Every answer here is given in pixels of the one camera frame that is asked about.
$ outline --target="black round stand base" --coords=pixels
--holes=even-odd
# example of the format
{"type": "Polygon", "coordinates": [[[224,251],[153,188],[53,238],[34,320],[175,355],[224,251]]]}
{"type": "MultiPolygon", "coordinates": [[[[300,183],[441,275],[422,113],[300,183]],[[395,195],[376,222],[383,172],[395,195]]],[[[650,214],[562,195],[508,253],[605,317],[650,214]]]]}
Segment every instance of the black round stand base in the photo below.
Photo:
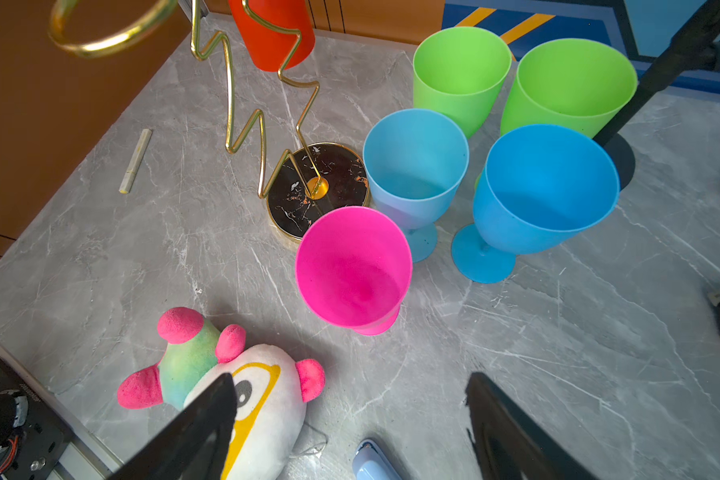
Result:
{"type": "Polygon", "coordinates": [[[635,153],[624,137],[616,134],[604,147],[610,158],[614,161],[616,171],[619,172],[621,189],[630,184],[635,174],[635,153]]]}

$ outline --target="yellow eye outline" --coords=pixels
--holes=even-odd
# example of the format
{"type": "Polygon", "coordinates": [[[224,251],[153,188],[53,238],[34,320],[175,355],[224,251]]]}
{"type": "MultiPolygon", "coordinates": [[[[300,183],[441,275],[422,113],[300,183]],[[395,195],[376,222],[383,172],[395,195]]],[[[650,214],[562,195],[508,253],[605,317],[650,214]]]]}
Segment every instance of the yellow eye outline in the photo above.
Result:
{"type": "Polygon", "coordinates": [[[242,370],[251,367],[267,370],[269,372],[269,385],[267,385],[267,388],[264,390],[262,398],[259,399],[259,403],[256,404],[256,407],[250,412],[250,414],[242,420],[235,421],[235,436],[232,438],[232,441],[230,442],[230,449],[226,454],[226,460],[224,461],[224,469],[221,473],[221,480],[224,480],[226,476],[230,474],[232,466],[235,465],[235,460],[237,460],[237,456],[240,454],[240,450],[242,450],[242,446],[246,443],[246,438],[248,438],[248,435],[253,429],[253,424],[256,422],[256,418],[259,416],[259,412],[266,403],[267,397],[269,397],[269,393],[272,391],[272,389],[275,388],[277,379],[280,377],[279,365],[267,365],[260,362],[251,362],[235,370],[232,373],[232,378],[234,379],[235,376],[242,370]]]}

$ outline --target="marble tabletop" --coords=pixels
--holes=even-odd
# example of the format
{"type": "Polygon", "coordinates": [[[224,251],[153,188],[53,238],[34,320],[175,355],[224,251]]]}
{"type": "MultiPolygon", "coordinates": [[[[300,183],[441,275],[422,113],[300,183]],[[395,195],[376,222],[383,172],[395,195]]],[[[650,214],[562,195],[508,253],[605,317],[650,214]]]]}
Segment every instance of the marble tabletop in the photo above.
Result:
{"type": "MultiPolygon", "coordinates": [[[[273,161],[297,145],[310,92],[255,69],[233,23],[208,23],[232,37],[236,131],[264,108],[273,161]]],[[[403,48],[318,38],[292,76],[321,82],[309,141],[360,151],[379,119],[412,106],[403,48]]],[[[720,479],[720,338],[705,297],[720,288],[720,104],[657,95],[623,130],[639,163],[612,215],[483,285],[456,270],[450,245],[470,223],[511,80],[470,139],[467,177],[399,320],[364,337],[307,310],[294,245],[256,196],[258,140],[223,149],[222,54],[200,63],[185,40],[0,261],[0,342],[123,460],[176,411],[120,408],[117,386],[161,358],[160,314],[190,306],[326,368],[298,446],[328,444],[283,479],[352,478],[367,436],[405,480],[479,478],[464,406],[473,371],[603,480],[720,479]],[[154,134],[122,195],[143,128],[154,134]]]]}

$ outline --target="blue goblet base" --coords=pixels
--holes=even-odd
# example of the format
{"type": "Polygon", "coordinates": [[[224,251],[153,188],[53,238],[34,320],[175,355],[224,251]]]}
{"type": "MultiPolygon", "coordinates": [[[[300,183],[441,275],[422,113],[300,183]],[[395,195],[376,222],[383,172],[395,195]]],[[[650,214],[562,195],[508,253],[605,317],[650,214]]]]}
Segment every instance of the blue goblet base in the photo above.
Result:
{"type": "Polygon", "coordinates": [[[432,255],[438,245],[438,229],[434,224],[417,228],[416,230],[403,230],[408,246],[411,247],[413,262],[421,262],[432,255]]]}
{"type": "Polygon", "coordinates": [[[515,254],[497,250],[485,243],[478,228],[467,225],[451,244],[451,257],[462,275],[473,282],[499,283],[514,269],[515,254]]]}

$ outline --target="green cup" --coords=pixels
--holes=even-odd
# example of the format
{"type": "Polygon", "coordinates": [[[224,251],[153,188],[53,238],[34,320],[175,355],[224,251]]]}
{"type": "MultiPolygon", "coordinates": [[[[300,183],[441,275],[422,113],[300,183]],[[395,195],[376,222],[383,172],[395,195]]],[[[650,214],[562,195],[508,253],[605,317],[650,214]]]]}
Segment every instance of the green cup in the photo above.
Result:
{"type": "Polygon", "coordinates": [[[632,63],[608,45],[582,38],[543,43],[520,60],[501,117],[501,134],[552,124],[592,138],[636,89],[632,63]]]}
{"type": "Polygon", "coordinates": [[[488,118],[511,65],[512,53],[495,33],[441,30],[413,56],[413,106],[448,116],[469,138],[488,118]]]}

